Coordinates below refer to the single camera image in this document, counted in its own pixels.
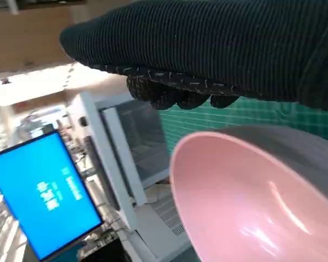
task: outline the black oven mitt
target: black oven mitt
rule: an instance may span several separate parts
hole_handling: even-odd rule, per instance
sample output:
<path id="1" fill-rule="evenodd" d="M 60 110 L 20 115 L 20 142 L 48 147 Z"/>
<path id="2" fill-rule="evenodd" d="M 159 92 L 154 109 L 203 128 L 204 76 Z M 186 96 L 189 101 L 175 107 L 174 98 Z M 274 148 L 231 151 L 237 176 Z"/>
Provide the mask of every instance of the black oven mitt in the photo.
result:
<path id="1" fill-rule="evenodd" d="M 70 26 L 74 60 L 157 109 L 239 96 L 328 110 L 328 0 L 148 0 Z"/>

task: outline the pink bowl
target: pink bowl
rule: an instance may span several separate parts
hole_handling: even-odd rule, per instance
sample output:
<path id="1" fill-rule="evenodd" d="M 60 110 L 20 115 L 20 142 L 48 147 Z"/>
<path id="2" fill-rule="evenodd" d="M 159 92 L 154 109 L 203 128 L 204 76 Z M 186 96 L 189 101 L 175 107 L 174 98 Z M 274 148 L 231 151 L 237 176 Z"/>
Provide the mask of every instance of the pink bowl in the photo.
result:
<path id="1" fill-rule="evenodd" d="M 171 181 L 203 262 L 328 262 L 328 200 L 256 146 L 188 135 L 174 150 Z"/>

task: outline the white appliance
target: white appliance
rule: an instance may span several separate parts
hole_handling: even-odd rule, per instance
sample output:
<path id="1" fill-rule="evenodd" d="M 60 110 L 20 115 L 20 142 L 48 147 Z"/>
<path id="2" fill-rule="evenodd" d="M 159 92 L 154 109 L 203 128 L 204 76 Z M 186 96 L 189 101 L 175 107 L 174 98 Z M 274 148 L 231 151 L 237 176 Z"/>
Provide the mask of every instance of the white appliance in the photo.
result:
<path id="1" fill-rule="evenodd" d="M 83 92 L 68 113 L 79 138 L 92 138 L 104 170 L 98 172 L 104 200 L 133 232 L 133 248 L 142 261 L 171 261 L 187 250 L 191 243 L 170 186 L 158 190 L 156 185 L 169 175 L 159 113 L 128 92 L 98 102 Z"/>

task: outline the ribbed fabric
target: ribbed fabric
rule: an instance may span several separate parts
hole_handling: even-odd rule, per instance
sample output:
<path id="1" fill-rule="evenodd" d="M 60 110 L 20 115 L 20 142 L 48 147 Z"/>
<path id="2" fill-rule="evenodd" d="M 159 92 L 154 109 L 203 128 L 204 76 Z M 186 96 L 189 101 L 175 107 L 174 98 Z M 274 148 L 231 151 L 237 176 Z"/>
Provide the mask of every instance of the ribbed fabric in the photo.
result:
<path id="1" fill-rule="evenodd" d="M 92 67 L 183 73 L 242 91 L 234 95 L 328 110 L 328 88 L 313 87 L 328 66 L 316 64 L 328 60 L 327 33 L 328 0 L 149 0 L 72 26 L 60 41 L 71 58 Z M 319 47 L 321 58 L 313 60 Z M 307 93 L 314 88 L 326 99 Z"/>

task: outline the display screen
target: display screen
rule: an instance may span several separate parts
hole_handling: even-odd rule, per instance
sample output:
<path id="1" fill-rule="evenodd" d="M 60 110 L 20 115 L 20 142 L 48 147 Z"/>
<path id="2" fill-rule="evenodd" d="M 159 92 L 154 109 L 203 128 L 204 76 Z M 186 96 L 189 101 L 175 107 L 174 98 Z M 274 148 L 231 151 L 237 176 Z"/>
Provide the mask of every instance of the display screen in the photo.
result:
<path id="1" fill-rule="evenodd" d="M 57 132 L 0 153 L 0 192 L 39 260 L 102 223 Z"/>

